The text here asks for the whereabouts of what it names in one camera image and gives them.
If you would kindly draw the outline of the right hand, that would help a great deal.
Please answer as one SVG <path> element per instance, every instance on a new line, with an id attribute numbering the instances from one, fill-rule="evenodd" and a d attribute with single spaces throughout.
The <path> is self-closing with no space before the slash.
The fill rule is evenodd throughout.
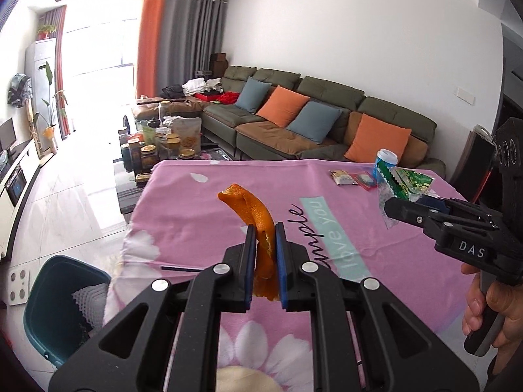
<path id="1" fill-rule="evenodd" d="M 468 264 L 461 266 L 462 274 L 475 277 L 466 295 L 462 321 L 463 333 L 477 331 L 483 321 L 483 312 L 489 307 L 504 317 L 503 328 L 493 342 L 498 351 L 518 347 L 522 342 L 522 287 L 511 287 L 494 281 L 483 294 L 480 289 L 480 270 Z"/>

